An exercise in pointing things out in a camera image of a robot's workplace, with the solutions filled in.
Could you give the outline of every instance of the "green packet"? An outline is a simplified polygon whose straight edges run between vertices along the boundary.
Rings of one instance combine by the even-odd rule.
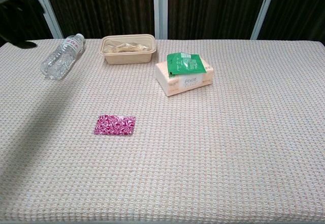
[[[186,53],[173,53],[167,55],[169,75],[206,73],[200,56]]]

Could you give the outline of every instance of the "dark curtain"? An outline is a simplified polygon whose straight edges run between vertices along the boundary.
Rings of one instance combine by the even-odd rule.
[[[63,35],[154,34],[153,0],[50,0]]]
[[[263,0],[168,0],[169,39],[250,39]]]
[[[258,38],[325,44],[325,0],[272,0]]]
[[[25,40],[51,39],[52,34],[43,14],[35,11],[31,5],[28,7],[29,12],[26,16],[23,16],[18,10],[14,11],[15,18],[8,17],[0,7],[0,25],[5,25]],[[0,46],[4,43],[5,41],[0,38]]]

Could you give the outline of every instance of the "pink candy wrapper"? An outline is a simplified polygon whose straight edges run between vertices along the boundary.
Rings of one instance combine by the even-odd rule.
[[[130,135],[133,133],[136,118],[134,116],[110,116],[98,117],[95,134],[101,135]]]

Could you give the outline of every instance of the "plastic water bottle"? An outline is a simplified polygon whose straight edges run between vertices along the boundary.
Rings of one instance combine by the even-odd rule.
[[[41,64],[41,71],[47,79],[59,80],[71,68],[83,48],[82,34],[71,35],[59,45]]]

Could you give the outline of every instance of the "food container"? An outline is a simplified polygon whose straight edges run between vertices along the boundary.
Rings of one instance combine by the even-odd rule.
[[[146,51],[139,52],[119,52],[105,53],[104,47],[107,40],[119,41],[123,43],[138,43],[149,47]],[[132,64],[150,62],[151,55],[156,51],[155,38],[152,35],[115,35],[102,38],[100,44],[100,54],[102,54],[108,64]]]

